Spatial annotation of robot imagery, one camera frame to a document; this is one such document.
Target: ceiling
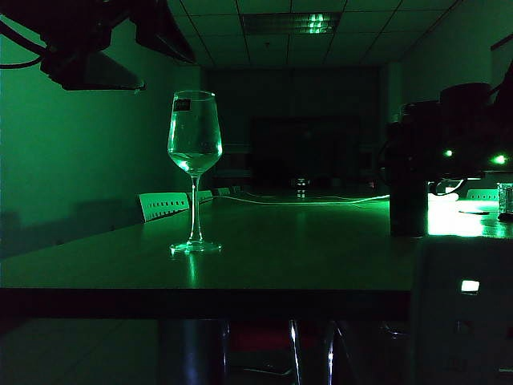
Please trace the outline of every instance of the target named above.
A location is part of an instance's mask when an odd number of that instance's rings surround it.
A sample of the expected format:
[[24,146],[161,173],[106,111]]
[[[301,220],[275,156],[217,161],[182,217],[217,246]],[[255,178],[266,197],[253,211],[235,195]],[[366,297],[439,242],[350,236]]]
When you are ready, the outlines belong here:
[[[461,1],[168,0],[168,3],[201,66],[283,68],[379,66],[399,60]],[[322,12],[341,13],[334,33],[246,34],[242,26],[242,14]]]

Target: glass base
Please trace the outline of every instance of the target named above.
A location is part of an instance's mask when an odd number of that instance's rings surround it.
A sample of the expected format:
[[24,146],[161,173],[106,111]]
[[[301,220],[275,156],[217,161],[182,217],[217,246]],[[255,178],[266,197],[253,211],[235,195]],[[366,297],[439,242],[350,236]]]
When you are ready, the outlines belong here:
[[187,241],[169,246],[171,253],[211,253],[221,250],[221,244],[207,241]]

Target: wine glass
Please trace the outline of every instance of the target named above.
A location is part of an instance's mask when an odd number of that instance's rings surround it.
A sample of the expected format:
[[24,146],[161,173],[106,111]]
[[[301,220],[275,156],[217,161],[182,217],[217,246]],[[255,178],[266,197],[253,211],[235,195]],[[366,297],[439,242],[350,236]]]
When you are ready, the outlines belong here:
[[192,226],[189,239],[171,245],[175,252],[218,251],[221,245],[203,239],[198,190],[200,176],[223,153],[215,95],[209,91],[178,91],[173,98],[168,155],[192,179]]

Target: glass stem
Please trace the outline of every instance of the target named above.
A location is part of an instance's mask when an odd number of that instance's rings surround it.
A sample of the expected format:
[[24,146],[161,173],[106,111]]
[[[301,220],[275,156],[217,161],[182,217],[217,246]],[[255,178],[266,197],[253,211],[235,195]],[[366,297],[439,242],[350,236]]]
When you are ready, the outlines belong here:
[[200,200],[198,191],[200,190],[200,176],[191,176],[192,179],[192,225],[189,241],[202,241],[200,226]]

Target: chair backrest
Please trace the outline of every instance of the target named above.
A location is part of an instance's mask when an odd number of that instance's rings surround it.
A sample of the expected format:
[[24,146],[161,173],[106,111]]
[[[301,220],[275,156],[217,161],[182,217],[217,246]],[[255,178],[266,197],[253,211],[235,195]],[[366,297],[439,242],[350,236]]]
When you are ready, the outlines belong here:
[[226,197],[227,195],[230,195],[230,188],[229,187],[219,187],[219,188],[213,188],[212,194],[215,197]]
[[189,208],[189,201],[185,192],[139,194],[139,200],[145,222]]
[[[192,202],[192,192],[188,192],[187,196],[189,198],[189,201]],[[198,191],[198,200],[200,201],[200,203],[204,203],[206,201],[211,201],[212,199],[214,199],[214,197],[212,195],[212,191],[210,191],[210,190]]]
[[411,304],[412,383],[513,383],[513,240],[426,237]]
[[470,201],[498,201],[499,193],[496,188],[470,188],[467,191]]
[[232,186],[230,187],[232,194],[240,194],[242,192],[242,188],[240,186]]

